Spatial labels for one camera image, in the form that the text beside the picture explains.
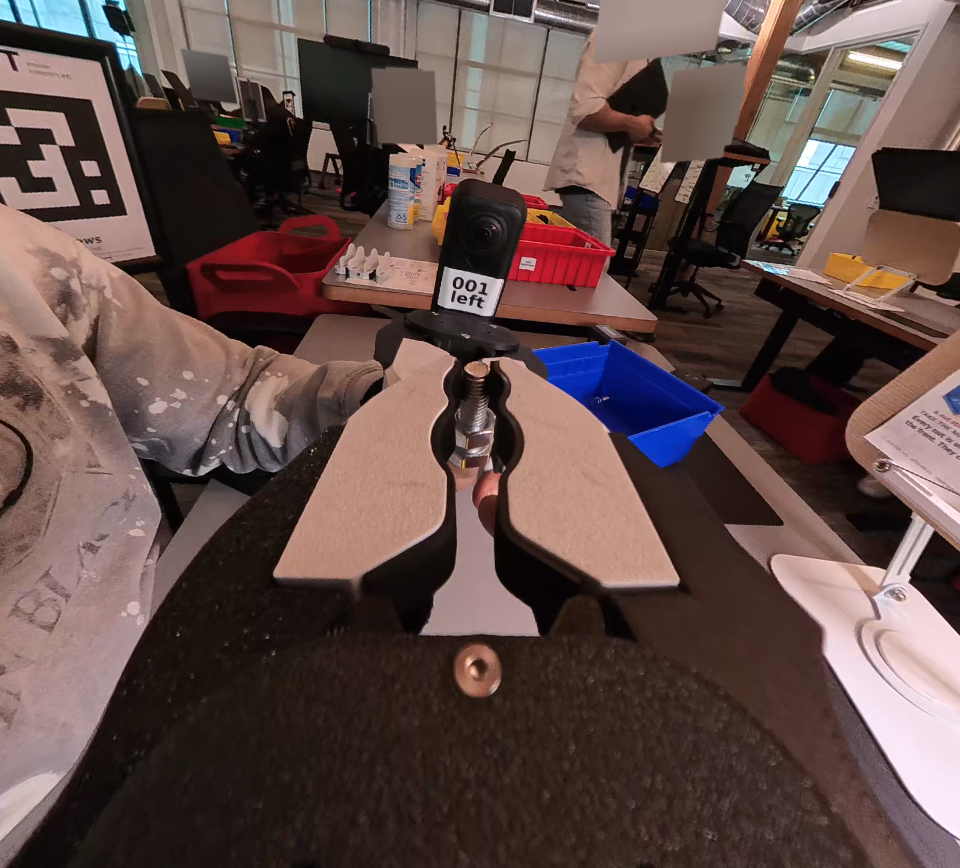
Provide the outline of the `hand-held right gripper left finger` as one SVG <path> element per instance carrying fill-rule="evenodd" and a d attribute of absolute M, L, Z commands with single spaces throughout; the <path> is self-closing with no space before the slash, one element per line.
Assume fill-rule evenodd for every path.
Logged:
<path fill-rule="evenodd" d="M 435 355 L 345 423 L 278 562 L 283 585 L 389 598 L 423 608 L 452 574 L 455 486 L 448 382 L 456 360 Z"/>

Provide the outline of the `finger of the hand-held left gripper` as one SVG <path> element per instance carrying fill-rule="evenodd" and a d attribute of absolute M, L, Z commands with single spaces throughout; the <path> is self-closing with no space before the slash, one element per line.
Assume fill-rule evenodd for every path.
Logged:
<path fill-rule="evenodd" d="M 445 376 L 454 362 L 455 358 L 438 346 L 404 338 L 400 341 L 392 361 L 384 368 L 384 389 L 425 372 L 441 371 Z"/>

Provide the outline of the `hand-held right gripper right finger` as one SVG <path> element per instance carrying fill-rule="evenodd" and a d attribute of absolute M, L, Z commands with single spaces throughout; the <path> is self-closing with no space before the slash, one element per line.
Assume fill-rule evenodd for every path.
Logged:
<path fill-rule="evenodd" d="M 535 614 L 570 598 L 673 592 L 681 577 L 621 447 L 587 407 L 521 361 L 493 364 L 500 581 Z"/>

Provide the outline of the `steel hex bolt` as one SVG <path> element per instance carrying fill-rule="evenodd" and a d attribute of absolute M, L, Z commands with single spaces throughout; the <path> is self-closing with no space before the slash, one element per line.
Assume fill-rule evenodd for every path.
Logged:
<path fill-rule="evenodd" d="M 462 371 L 461 398 L 456 414 L 462 411 L 470 417 L 474 412 L 491 410 L 487 391 L 490 373 L 491 367 L 485 361 L 472 361 L 465 365 Z M 495 431 L 496 427 L 491 433 L 463 435 L 456 430 L 454 423 L 454 448 L 449 457 L 450 466 L 462 471 L 484 468 L 493 450 Z"/>

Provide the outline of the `blue plastic bin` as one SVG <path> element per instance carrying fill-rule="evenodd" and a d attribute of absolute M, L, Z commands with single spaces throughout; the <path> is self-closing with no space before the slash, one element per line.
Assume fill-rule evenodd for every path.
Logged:
<path fill-rule="evenodd" d="M 654 465 L 682 461 L 720 415 L 722 404 L 617 342 L 534 349 L 547 380 Z M 595 396 L 607 404 L 594 404 Z"/>

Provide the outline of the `person's left forearm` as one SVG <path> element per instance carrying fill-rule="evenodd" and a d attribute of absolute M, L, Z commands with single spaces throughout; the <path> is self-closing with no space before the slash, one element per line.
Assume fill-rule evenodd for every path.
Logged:
<path fill-rule="evenodd" d="M 314 365 L 250 347 L 146 295 L 103 309 L 94 368 L 126 440 L 183 476 L 276 473 L 377 394 L 373 360 Z"/>

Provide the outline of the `flat yellow tray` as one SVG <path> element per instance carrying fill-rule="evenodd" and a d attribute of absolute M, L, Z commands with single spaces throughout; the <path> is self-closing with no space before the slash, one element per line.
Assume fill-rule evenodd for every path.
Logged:
<path fill-rule="evenodd" d="M 450 214 L 450 201 L 452 197 L 445 199 L 436 209 L 432 223 L 431 234 L 436 240 L 438 246 L 443 244 L 447 221 Z M 528 224 L 542 224 L 553 228 L 573 229 L 574 226 L 561 214 L 549 209 L 528 208 Z"/>

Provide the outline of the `red plastic bin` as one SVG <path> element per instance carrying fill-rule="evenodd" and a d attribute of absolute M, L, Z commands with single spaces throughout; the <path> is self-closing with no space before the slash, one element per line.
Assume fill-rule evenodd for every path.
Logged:
<path fill-rule="evenodd" d="M 479 179 L 450 190 L 433 299 L 455 273 L 479 281 L 594 288 L 612 249 L 577 227 L 528 224 L 520 192 Z"/>

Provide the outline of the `red plastic basket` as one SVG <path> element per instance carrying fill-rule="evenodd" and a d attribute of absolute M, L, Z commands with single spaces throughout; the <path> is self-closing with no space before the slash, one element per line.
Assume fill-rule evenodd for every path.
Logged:
<path fill-rule="evenodd" d="M 329 216 L 291 217 L 186 266 L 198 319 L 229 313 L 279 314 L 313 319 L 347 313 L 345 301 L 327 298 L 323 280 L 351 240 Z"/>

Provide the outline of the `black monitor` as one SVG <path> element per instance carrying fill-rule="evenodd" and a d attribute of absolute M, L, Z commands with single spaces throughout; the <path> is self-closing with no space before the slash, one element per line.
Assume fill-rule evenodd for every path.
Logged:
<path fill-rule="evenodd" d="M 298 37 L 296 54 L 303 116 L 329 126 L 372 119 L 373 69 L 418 67 L 388 46 L 330 34 L 321 41 Z"/>

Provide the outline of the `black office chair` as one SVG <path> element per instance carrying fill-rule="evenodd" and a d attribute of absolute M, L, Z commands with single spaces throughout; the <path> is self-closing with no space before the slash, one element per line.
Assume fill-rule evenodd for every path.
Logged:
<path fill-rule="evenodd" d="M 701 269 L 738 270 L 751 245 L 751 238 L 764 216 L 780 197 L 780 186 L 753 181 L 724 207 L 712 238 L 694 237 L 682 229 L 669 243 L 661 271 L 651 288 L 648 308 L 666 309 L 674 294 L 693 296 L 711 318 L 724 309 L 722 298 L 697 280 Z"/>

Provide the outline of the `large dark panel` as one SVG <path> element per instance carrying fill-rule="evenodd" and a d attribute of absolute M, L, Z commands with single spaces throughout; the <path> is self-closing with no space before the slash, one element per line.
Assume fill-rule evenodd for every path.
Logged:
<path fill-rule="evenodd" d="M 135 107 L 129 114 L 168 302 L 194 317 L 186 266 L 259 231 L 253 207 L 197 111 Z"/>

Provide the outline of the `brown office desk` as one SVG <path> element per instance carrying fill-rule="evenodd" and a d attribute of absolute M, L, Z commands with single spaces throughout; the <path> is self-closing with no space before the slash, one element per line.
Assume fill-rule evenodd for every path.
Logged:
<path fill-rule="evenodd" d="M 899 372 L 958 332 L 958 307 L 941 298 L 906 293 L 891 298 L 887 308 L 868 306 L 820 282 L 785 274 L 783 265 L 745 261 L 742 268 L 757 278 L 754 295 L 779 315 L 741 382 L 734 384 L 741 391 L 753 391 L 772 371 L 800 322 Z"/>

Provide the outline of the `small yellow bin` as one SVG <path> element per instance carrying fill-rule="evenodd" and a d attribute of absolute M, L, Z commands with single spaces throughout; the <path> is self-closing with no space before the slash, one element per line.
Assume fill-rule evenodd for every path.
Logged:
<path fill-rule="evenodd" d="M 832 252 L 825 263 L 822 274 L 845 286 L 869 267 L 875 266 L 869 265 L 858 255 Z"/>

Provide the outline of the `small white stand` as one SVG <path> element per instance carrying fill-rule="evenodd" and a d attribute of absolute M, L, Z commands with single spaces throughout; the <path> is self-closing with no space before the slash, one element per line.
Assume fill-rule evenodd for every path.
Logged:
<path fill-rule="evenodd" d="M 916 281 L 916 274 L 881 265 L 867 268 L 865 272 L 846 283 L 841 293 L 845 296 L 856 295 L 873 300 L 886 300 L 910 288 Z"/>

